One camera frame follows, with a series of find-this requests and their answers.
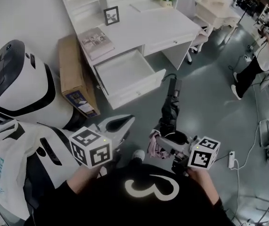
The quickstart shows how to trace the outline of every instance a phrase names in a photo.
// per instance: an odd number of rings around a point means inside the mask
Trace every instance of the black pants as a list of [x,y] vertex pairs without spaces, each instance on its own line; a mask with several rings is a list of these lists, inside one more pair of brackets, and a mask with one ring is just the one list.
[[240,98],[243,97],[244,93],[252,85],[256,75],[262,72],[263,70],[255,57],[241,73],[237,74],[238,83],[236,83],[236,91]]
[[135,157],[129,162],[128,166],[129,167],[139,167],[142,164],[143,164],[143,161],[140,158]]

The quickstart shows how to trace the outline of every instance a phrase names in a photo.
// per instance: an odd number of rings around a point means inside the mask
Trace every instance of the open drawer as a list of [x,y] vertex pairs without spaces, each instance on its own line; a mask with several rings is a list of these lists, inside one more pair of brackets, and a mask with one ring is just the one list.
[[97,65],[95,69],[113,109],[159,87],[166,73],[166,70],[154,72],[138,50]]

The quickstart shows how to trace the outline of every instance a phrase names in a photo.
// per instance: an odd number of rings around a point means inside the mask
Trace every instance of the white bag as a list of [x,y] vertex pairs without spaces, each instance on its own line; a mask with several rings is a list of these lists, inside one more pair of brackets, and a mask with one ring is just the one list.
[[36,126],[16,120],[0,125],[0,204],[23,220],[30,216],[23,192],[26,159],[39,147],[39,133]]

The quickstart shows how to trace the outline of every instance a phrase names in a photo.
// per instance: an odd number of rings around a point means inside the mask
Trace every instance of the number 3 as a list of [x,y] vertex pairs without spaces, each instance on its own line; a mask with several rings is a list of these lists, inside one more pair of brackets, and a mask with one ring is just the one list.
[[173,192],[169,195],[163,195],[157,189],[155,184],[153,184],[150,188],[148,188],[146,190],[138,191],[138,190],[135,190],[132,188],[132,184],[134,183],[134,181],[128,180],[125,182],[125,189],[126,189],[127,193],[129,193],[132,197],[135,197],[135,198],[143,198],[143,197],[146,197],[146,196],[154,193],[155,196],[161,201],[170,201],[178,195],[179,185],[175,180],[173,180],[172,178],[168,178],[168,177],[160,176],[160,175],[150,175],[150,176],[163,178],[163,179],[169,181],[173,186]]

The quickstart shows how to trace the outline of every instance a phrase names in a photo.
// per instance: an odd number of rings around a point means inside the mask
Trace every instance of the magazine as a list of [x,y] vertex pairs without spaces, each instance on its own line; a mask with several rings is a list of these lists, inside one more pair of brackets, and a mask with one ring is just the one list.
[[95,60],[114,49],[113,43],[99,28],[90,29],[78,37],[91,60]]

